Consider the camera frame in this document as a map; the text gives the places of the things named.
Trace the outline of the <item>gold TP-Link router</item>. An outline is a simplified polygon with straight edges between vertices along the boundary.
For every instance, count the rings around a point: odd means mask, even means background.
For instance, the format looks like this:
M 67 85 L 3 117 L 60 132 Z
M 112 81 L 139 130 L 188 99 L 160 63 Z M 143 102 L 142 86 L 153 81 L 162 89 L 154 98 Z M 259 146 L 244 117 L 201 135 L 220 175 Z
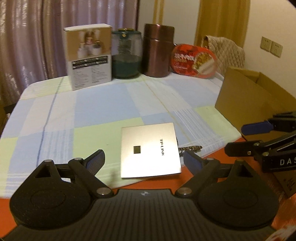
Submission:
M 181 173 L 173 123 L 121 129 L 120 176 L 124 179 Z

